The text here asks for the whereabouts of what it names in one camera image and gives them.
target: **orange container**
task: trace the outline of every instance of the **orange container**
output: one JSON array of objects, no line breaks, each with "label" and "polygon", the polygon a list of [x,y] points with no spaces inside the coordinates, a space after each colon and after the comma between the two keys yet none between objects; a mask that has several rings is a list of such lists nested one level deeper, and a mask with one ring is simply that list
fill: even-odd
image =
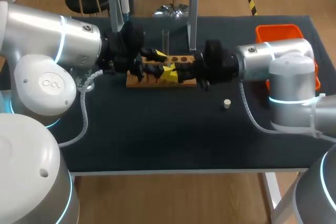
[{"label": "orange container", "polygon": [[[283,25],[262,25],[256,28],[257,43],[270,42],[283,39],[299,39],[303,38],[300,28],[293,24]],[[315,83],[316,90],[319,90],[321,83],[317,77],[319,67],[315,61]],[[266,81],[266,85],[269,89],[269,81]]]}]

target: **black table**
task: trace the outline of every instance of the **black table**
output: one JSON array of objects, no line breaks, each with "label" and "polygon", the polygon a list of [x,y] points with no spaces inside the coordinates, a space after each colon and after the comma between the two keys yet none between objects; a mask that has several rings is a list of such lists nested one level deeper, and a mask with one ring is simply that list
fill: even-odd
[{"label": "black table", "polygon": [[[108,29],[108,18],[79,18]],[[186,20],[134,18],[144,26],[145,46],[161,49],[162,29],[170,30],[170,52],[185,55]],[[311,43],[319,65],[320,92],[335,94],[335,69],[307,16],[199,17],[197,48],[220,39],[224,47],[255,43],[261,24],[296,24]],[[8,72],[0,77],[8,88]],[[302,135],[271,135],[256,129],[240,97],[238,81],[201,88],[127,89],[126,75],[103,76],[87,93],[88,132],[78,143],[62,148],[71,172],[141,170],[275,170],[308,168],[331,143]],[[245,92],[256,121],[271,129],[264,82],[246,83]],[[221,110],[224,99],[232,104]],[[61,143],[82,128],[79,94],[51,132]]]}]

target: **white cable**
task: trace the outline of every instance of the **white cable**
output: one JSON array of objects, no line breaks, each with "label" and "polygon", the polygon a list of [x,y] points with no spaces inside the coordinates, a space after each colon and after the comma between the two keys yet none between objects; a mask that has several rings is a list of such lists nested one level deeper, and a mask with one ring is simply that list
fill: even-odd
[{"label": "white cable", "polygon": [[267,130],[263,127],[261,127],[257,121],[254,119],[252,113],[251,113],[251,110],[250,108],[248,107],[248,103],[247,103],[247,100],[246,100],[246,96],[245,96],[245,91],[244,91],[244,86],[243,86],[243,83],[239,83],[239,87],[240,87],[240,93],[242,94],[241,95],[241,98],[243,99],[243,104],[244,104],[244,107],[245,107],[245,110],[247,112],[247,115],[248,117],[250,118],[252,124],[260,131],[262,132],[265,132],[265,133],[269,133],[269,134],[284,134],[284,132],[281,132],[281,131],[274,131],[274,130]]},{"label": "white cable", "polygon": [[65,147],[65,146],[69,146],[71,144],[74,144],[75,142],[77,142],[78,140],[80,140],[85,135],[86,131],[88,130],[89,119],[88,119],[88,113],[86,111],[86,106],[85,106],[85,94],[86,94],[87,87],[93,82],[93,80],[96,77],[101,76],[101,75],[103,75],[103,70],[99,70],[99,71],[93,73],[84,82],[84,85],[82,87],[82,91],[80,92],[80,107],[82,109],[82,115],[83,115],[83,129],[79,133],[79,135],[76,136],[75,138],[73,138],[72,140],[69,140],[69,141],[67,141],[65,143],[58,144],[58,146],[60,148]]},{"label": "white cable", "polygon": [[[260,131],[262,132],[265,132],[265,133],[268,133],[268,134],[290,134],[290,133],[287,133],[287,132],[281,132],[281,131],[275,131],[275,130],[268,130],[268,129],[265,129],[263,127],[261,127],[257,121],[254,119],[252,113],[251,113],[251,110],[248,106],[248,103],[247,103],[247,100],[246,100],[246,96],[245,96],[245,91],[244,91],[244,86],[243,86],[243,83],[240,82],[239,83],[239,87],[240,87],[240,93],[241,93],[241,98],[243,100],[243,104],[244,104],[244,107],[245,107],[245,110],[247,112],[247,115],[248,117],[250,118],[252,124],[257,128],[259,129]],[[323,134],[317,134],[318,138],[319,139],[323,139],[323,140],[327,140],[327,141],[330,141],[332,143],[336,143],[336,138],[334,137],[330,137],[330,136],[326,136],[326,135],[323,135]]]}]

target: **yellow black tape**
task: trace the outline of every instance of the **yellow black tape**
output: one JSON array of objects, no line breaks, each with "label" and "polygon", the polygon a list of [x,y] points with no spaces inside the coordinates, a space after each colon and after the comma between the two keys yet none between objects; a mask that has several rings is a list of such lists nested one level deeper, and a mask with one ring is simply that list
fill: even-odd
[{"label": "yellow black tape", "polygon": [[248,4],[250,6],[252,16],[257,16],[258,15],[257,8],[256,8],[256,5],[254,4],[254,1],[253,0],[248,0]]}]

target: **clear glass tube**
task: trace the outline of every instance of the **clear glass tube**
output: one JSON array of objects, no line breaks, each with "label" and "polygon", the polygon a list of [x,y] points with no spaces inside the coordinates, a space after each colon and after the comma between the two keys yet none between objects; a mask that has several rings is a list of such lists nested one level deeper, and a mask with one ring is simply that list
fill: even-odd
[{"label": "clear glass tube", "polygon": [[169,55],[169,30],[163,29],[162,30],[162,52],[165,55]]}]

